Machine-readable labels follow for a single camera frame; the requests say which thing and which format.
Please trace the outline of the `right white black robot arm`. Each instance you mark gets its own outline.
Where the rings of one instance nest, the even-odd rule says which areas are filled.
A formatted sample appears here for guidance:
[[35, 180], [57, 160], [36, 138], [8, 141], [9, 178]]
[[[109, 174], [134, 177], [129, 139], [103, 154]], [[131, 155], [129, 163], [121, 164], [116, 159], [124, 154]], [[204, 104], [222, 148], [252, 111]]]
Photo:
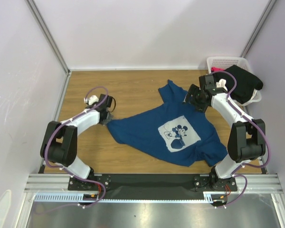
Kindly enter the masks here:
[[240, 168], [252, 166], [251, 161], [270, 155], [265, 122], [246, 114], [230, 94], [225, 88], [217, 87], [213, 75], [208, 74], [200, 76], [199, 85], [192, 84], [185, 97], [184, 101], [199, 112], [214, 108], [231, 127], [227, 155], [212, 167], [207, 182], [194, 182], [196, 190], [224, 191], [235, 185], [235, 174]]

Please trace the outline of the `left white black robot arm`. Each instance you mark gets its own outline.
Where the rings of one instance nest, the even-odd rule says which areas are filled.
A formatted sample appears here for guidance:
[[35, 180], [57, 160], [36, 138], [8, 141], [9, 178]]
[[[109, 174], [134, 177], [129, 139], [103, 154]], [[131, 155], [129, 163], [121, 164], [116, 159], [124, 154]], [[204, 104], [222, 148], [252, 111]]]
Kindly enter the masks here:
[[94, 187], [94, 170], [77, 155], [78, 136], [90, 127], [106, 125], [112, 114], [111, 105], [116, 108], [116, 100], [109, 95], [95, 95], [85, 99], [86, 108], [76, 116], [58, 122], [48, 123], [40, 149], [40, 156], [47, 164], [54, 163], [71, 175], [79, 178], [78, 184], [85, 190]]

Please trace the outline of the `blue printed t shirt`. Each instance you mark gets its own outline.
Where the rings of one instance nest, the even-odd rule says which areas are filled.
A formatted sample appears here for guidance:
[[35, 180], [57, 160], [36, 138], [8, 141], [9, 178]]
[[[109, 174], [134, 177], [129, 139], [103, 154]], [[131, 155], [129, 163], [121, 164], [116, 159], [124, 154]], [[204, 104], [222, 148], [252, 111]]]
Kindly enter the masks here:
[[187, 92], [168, 80], [159, 94], [162, 105], [107, 124], [114, 140], [180, 166], [205, 161], [211, 167], [222, 161], [226, 147], [205, 114], [184, 102]]

